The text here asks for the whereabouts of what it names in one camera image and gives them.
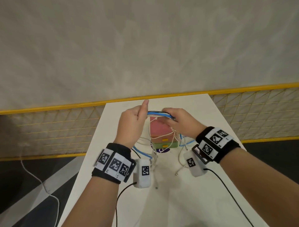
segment gray floor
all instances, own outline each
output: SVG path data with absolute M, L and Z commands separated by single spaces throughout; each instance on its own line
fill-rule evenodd
M 299 140 L 247 143 L 245 148 L 254 156 L 277 169 L 295 182 L 299 183 Z M 69 163 L 73 158 L 57 158 L 44 160 L 24 161 L 24 165 L 42 181 L 49 178 L 60 168 Z M 1 162 L 0 174 L 8 170 L 15 170 L 23 176 L 18 193 L 12 198 L 9 205 L 15 203 L 28 192 L 39 185 L 33 177 L 28 175 L 21 167 L 19 161 Z M 56 190 L 53 195 L 60 200 L 60 215 L 63 212 L 77 175 L 68 180 Z M 31 212 L 18 221 L 14 227 L 53 227 L 57 214 L 57 201 L 48 197 Z

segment black cable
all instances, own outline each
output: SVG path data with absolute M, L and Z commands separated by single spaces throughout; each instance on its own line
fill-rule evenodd
M 120 192 L 120 194 L 119 194 L 118 197 L 117 197 L 117 200 L 116 200 L 116 207 L 115 207 L 116 227 L 117 227 L 117 201 L 118 201 L 120 195 L 121 195 L 121 194 L 122 194 L 128 187 L 130 187 L 130 186 L 132 186 L 132 185 L 135 185 L 135 184 L 137 184 L 137 182 L 134 182 L 134 183 L 129 184 L 127 187 L 125 187 L 125 188 Z
M 137 156 L 138 156 L 139 158 L 141 158 L 141 157 L 139 156 L 139 154 L 138 154 L 133 148 L 131 148 L 131 150 L 134 151 L 135 154 L 137 154 Z
M 213 170 L 210 170 L 208 168 L 205 168 L 204 170 L 209 170 L 211 171 L 212 173 L 214 173 L 218 178 L 219 180 L 223 183 L 224 187 L 226 188 L 226 190 L 229 192 L 229 194 L 231 195 L 231 197 L 233 198 L 233 200 L 235 201 L 235 203 L 238 205 L 238 207 L 240 208 L 240 210 L 242 211 L 243 215 L 245 216 L 245 218 L 249 221 L 249 223 L 251 224 L 252 227 L 253 224 L 251 223 L 251 221 L 249 220 L 249 218 L 246 216 L 246 214 L 243 212 L 242 208 L 239 206 L 239 204 L 237 203 L 237 201 L 235 200 L 235 198 L 233 197 L 233 195 L 231 194 L 231 192 L 229 191 L 229 189 L 227 188 L 227 186 L 225 185 L 225 183 L 223 182 L 223 180 L 221 180 L 221 178 L 213 171 Z

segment forearm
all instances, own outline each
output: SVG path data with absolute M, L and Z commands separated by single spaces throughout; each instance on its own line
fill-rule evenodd
M 299 226 L 299 185 L 241 148 L 221 167 L 270 227 Z
M 110 227 L 119 185 L 92 177 L 62 227 Z

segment right hand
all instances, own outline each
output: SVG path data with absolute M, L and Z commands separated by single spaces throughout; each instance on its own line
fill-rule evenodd
M 158 117 L 158 120 L 169 125 L 184 136 L 195 139 L 206 126 L 196 120 L 184 109 L 164 108 L 162 111 L 170 113 L 176 120 L 167 117 Z

